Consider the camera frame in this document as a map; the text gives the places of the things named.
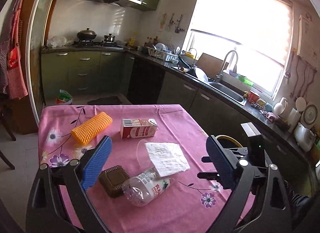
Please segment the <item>yellow rimmed trash bin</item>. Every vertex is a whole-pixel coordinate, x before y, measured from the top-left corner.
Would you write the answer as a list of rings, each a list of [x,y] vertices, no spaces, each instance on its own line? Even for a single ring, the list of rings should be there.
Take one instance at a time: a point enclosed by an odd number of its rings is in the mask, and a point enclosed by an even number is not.
[[[230,136],[227,135],[217,135],[215,137],[217,141],[223,146],[223,148],[242,148],[243,146],[236,141],[236,139],[233,139]]]

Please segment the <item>steel kitchen sink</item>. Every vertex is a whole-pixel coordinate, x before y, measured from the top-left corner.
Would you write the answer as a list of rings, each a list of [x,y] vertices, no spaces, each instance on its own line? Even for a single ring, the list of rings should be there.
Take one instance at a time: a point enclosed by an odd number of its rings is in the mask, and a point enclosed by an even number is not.
[[[241,96],[240,94],[236,93],[232,89],[229,89],[223,84],[209,82],[209,85],[213,87],[215,90],[219,91],[221,94],[223,94],[223,96],[227,97],[228,99],[230,99],[234,103],[237,103],[238,105],[244,106],[247,102],[244,96]]]

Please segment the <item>brown square plastic tray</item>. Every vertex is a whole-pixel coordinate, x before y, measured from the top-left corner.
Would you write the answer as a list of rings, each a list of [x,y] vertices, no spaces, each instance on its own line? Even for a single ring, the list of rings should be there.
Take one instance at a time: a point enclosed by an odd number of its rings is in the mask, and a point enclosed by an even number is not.
[[[125,169],[116,165],[103,170],[99,175],[99,182],[111,198],[117,198],[123,195],[122,185],[130,178]]]

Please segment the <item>white labelled plastic bottle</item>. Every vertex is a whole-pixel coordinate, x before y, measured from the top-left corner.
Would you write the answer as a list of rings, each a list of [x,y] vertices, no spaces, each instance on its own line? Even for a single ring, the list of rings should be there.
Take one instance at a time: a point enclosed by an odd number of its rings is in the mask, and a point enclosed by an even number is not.
[[[144,206],[166,191],[171,183],[170,177],[161,177],[153,167],[126,180],[121,189],[134,206]]]

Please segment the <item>white electric kettle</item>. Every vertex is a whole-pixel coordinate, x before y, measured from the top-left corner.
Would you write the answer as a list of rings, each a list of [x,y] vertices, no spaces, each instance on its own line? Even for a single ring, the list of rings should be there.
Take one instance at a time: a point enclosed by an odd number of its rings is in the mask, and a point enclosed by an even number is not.
[[[288,101],[285,97],[282,97],[281,100],[276,103],[272,109],[272,113],[277,116],[277,115],[281,115],[285,109],[287,108],[288,105]]]

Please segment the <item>clear plastic cup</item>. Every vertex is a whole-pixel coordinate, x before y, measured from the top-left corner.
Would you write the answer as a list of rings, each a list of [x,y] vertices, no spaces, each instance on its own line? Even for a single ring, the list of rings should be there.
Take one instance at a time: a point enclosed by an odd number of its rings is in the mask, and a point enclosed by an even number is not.
[[[146,139],[141,139],[136,149],[136,158],[141,171],[153,168],[153,163],[149,158],[149,154],[145,146],[147,142],[148,141]]]

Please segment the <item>pink floral tablecloth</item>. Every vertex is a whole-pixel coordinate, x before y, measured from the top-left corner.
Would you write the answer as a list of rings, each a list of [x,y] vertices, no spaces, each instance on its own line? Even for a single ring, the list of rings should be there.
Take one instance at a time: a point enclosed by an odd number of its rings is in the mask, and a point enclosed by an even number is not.
[[[71,135],[73,128],[100,112],[113,120],[102,134],[90,143],[80,145]],[[146,106],[52,106],[43,109],[39,125],[39,160],[52,167],[65,165],[94,148],[103,135],[112,139],[112,152],[105,168],[122,166],[134,177],[152,167],[144,139],[122,139],[123,119],[151,118],[158,128],[151,142],[176,143],[190,169],[175,174],[171,185],[160,196],[144,206],[135,206],[125,196],[111,198],[100,183],[87,194],[101,219],[112,232],[205,232],[224,207],[229,190],[217,182],[199,179],[200,171],[213,171],[203,163],[206,132],[179,105]]]

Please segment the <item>green white bag bin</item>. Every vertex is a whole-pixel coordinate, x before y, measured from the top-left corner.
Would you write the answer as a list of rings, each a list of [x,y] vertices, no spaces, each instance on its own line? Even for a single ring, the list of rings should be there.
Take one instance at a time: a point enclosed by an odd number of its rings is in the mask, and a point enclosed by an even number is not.
[[[60,89],[59,95],[56,98],[55,103],[58,105],[71,105],[73,103],[73,97],[69,92]]]

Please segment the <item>wooden cutting board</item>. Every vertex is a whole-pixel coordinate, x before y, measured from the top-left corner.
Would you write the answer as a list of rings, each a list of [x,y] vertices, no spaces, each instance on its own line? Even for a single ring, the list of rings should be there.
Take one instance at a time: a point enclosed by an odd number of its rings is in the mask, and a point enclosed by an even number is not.
[[[216,75],[219,74],[222,63],[223,60],[203,53],[199,57],[196,66],[202,69],[208,78],[215,80]]]

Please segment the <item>red checkered apron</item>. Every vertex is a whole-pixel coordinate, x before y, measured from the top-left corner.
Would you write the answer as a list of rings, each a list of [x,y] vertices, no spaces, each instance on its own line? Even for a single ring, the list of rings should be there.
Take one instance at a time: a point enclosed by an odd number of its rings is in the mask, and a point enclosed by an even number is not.
[[[12,1],[1,31],[1,93],[11,100],[28,95],[21,68],[22,4],[23,0]]]

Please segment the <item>gas stove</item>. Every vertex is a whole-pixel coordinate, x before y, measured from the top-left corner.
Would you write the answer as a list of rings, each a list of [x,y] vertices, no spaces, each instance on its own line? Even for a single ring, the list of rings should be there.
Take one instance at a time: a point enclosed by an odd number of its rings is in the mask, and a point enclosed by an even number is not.
[[[117,45],[115,42],[97,42],[97,41],[75,41],[73,42],[73,46],[76,47],[95,47],[95,48],[107,48],[111,50],[123,50],[123,48]]]

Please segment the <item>white dish rack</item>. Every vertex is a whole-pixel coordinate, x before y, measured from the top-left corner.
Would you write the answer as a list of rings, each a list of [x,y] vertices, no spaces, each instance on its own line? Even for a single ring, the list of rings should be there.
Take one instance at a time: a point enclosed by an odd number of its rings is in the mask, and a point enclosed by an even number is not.
[[[162,50],[158,50],[155,48],[148,47],[148,53],[150,56],[155,57],[155,58],[157,58],[161,61],[165,61],[165,62],[171,62],[173,60],[178,60],[178,55],[164,52]]]

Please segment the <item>white plastic bag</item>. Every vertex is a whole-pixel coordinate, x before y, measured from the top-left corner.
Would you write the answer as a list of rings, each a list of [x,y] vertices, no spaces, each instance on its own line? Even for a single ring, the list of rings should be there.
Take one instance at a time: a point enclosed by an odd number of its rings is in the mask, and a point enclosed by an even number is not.
[[[53,36],[47,40],[46,46],[48,48],[57,48],[71,45],[75,41],[75,37],[66,38],[64,36]]]

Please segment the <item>small steel pot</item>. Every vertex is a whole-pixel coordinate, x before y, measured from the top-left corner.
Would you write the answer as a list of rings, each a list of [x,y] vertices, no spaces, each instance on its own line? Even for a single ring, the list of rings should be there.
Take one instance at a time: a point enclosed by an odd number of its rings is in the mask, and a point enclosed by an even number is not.
[[[112,33],[109,33],[108,35],[104,35],[103,42],[105,43],[113,43],[115,41],[115,36]]]

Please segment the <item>black wok with lid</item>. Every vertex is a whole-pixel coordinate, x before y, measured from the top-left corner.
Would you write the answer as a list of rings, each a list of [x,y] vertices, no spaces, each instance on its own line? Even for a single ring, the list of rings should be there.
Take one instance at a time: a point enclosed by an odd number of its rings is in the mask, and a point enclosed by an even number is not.
[[[86,28],[79,31],[76,36],[80,41],[93,41],[96,38],[97,34],[95,33],[95,31]]]

